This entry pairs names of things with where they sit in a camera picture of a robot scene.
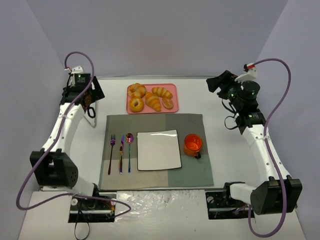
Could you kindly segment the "golden bagel bread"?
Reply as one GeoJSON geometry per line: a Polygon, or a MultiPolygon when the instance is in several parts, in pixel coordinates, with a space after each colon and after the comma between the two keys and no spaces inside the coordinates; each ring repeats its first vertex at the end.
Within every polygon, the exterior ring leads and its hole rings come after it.
{"type": "Polygon", "coordinates": [[[144,109],[144,101],[140,97],[133,97],[129,101],[129,109],[133,113],[141,112],[144,109]]]}

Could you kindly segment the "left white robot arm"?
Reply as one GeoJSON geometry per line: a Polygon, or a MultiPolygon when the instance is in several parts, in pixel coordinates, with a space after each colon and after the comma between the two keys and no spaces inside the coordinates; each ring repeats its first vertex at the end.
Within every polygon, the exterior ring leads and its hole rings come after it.
{"type": "Polygon", "coordinates": [[[98,191],[96,184],[80,176],[77,166],[70,158],[70,151],[82,119],[86,119],[91,127],[96,126],[96,102],[104,97],[96,77],[91,77],[80,65],[72,68],[67,86],[63,89],[53,130],[42,148],[33,151],[29,158],[31,165],[36,167],[34,175],[39,186],[58,188],[82,196],[94,196],[98,191]],[[89,89],[72,103],[91,79],[93,82],[89,89]]]}

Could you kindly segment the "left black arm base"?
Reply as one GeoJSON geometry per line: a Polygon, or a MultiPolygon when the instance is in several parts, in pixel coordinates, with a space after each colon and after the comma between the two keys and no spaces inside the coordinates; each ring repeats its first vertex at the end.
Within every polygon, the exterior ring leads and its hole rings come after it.
{"type": "Polygon", "coordinates": [[[115,203],[73,196],[69,207],[69,223],[113,223],[115,203]]]}

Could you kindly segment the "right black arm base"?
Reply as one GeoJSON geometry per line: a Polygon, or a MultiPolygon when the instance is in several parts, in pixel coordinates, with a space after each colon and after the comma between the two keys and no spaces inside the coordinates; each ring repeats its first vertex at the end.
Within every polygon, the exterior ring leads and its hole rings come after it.
{"type": "Polygon", "coordinates": [[[223,188],[206,189],[205,199],[209,220],[247,219],[248,215],[255,218],[254,211],[249,211],[248,204],[231,198],[230,186],[243,182],[227,182],[223,188]]]}

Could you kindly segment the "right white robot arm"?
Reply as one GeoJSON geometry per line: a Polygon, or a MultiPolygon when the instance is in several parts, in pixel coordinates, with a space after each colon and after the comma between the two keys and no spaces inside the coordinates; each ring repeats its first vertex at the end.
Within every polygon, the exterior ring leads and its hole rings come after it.
{"type": "Polygon", "coordinates": [[[273,146],[264,115],[259,110],[257,95],[260,85],[254,81],[254,69],[237,76],[226,70],[217,77],[206,80],[208,90],[222,100],[228,100],[233,108],[236,128],[247,141],[256,160],[260,185],[244,182],[227,182],[224,185],[226,202],[241,201],[250,205],[257,215],[291,213],[303,186],[286,170],[273,146]]]}

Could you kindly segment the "twisted bun bread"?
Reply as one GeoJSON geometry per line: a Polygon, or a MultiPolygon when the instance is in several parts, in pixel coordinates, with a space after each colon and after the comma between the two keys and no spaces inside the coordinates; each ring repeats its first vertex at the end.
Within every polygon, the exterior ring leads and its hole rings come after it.
{"type": "Polygon", "coordinates": [[[131,84],[127,89],[127,94],[130,98],[143,98],[146,92],[146,87],[140,83],[131,84]]]}

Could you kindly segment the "small orange glazed bread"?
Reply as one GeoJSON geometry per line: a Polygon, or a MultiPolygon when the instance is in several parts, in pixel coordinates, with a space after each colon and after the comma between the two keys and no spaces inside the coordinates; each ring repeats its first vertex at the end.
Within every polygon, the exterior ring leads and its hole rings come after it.
{"type": "Polygon", "coordinates": [[[162,98],[162,105],[166,109],[172,109],[174,107],[173,100],[171,98],[168,98],[168,97],[165,97],[165,96],[162,98]]]}

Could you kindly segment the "iridescent fork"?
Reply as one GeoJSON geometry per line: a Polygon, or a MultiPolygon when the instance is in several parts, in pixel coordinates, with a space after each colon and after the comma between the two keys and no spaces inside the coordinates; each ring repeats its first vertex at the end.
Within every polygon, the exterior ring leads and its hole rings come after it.
{"type": "Polygon", "coordinates": [[[110,158],[109,158],[109,165],[108,165],[108,172],[107,174],[110,175],[111,174],[111,167],[112,167],[112,155],[113,155],[113,148],[114,148],[114,145],[116,144],[116,135],[115,134],[112,134],[110,136],[110,146],[111,146],[111,149],[110,149],[110,158]]]}

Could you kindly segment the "iridescent spoon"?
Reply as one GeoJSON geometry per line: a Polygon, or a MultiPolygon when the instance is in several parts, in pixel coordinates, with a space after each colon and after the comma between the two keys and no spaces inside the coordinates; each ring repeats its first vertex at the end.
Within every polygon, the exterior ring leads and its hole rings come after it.
{"type": "Polygon", "coordinates": [[[131,144],[134,141],[134,136],[132,133],[126,134],[126,142],[128,144],[128,173],[131,173],[131,144]]]}

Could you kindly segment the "iridescent knife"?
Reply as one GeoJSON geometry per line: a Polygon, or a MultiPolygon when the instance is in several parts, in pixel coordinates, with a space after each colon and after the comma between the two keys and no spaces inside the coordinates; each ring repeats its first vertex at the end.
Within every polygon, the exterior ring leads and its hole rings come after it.
{"type": "Polygon", "coordinates": [[[124,141],[125,141],[125,136],[123,135],[121,137],[120,141],[120,147],[119,147],[119,163],[118,163],[118,170],[119,173],[123,173],[123,151],[124,151],[124,141]]]}

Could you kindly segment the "pink plastic tray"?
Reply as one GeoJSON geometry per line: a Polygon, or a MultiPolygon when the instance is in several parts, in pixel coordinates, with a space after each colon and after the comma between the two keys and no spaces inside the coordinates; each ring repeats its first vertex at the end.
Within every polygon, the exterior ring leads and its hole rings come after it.
{"type": "Polygon", "coordinates": [[[128,114],[175,113],[178,109],[178,92],[172,83],[134,83],[127,87],[128,114]]]}

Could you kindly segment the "grey patchwork placemat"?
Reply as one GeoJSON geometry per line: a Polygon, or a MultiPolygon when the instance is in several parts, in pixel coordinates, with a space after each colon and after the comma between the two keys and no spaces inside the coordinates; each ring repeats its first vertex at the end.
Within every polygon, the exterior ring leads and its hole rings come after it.
{"type": "Polygon", "coordinates": [[[108,115],[99,177],[101,190],[202,188],[214,185],[203,116],[191,113],[108,115]],[[201,157],[184,152],[189,134],[201,157]]]}

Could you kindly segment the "large striped croissant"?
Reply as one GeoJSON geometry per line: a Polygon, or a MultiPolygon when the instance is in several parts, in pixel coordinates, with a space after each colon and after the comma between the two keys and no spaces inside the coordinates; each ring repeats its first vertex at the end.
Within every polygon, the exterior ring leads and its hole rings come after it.
{"type": "Polygon", "coordinates": [[[156,112],[161,112],[162,110],[159,97],[152,92],[147,91],[145,93],[145,104],[156,112]]]}

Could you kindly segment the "orange mug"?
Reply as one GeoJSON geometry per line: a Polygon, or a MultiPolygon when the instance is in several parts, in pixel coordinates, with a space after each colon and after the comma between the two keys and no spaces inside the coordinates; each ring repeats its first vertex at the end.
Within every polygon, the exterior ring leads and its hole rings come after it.
{"type": "Polygon", "coordinates": [[[194,157],[199,160],[201,158],[201,149],[203,141],[197,134],[188,134],[184,138],[183,151],[189,157],[194,157]]]}

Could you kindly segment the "small striped croissant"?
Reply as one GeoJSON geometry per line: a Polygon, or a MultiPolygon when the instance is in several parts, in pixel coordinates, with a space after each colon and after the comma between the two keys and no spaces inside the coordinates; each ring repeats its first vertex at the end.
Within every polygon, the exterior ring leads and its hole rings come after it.
{"type": "Polygon", "coordinates": [[[173,97],[173,94],[169,90],[167,90],[165,87],[153,87],[151,91],[153,94],[161,98],[166,97],[171,99],[173,97]]]}

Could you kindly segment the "white square plate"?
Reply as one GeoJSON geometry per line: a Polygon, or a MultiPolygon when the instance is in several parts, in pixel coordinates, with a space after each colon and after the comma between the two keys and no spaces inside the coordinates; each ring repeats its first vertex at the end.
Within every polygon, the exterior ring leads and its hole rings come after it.
{"type": "Polygon", "coordinates": [[[177,130],[137,133],[139,171],[174,170],[182,167],[177,130]]]}

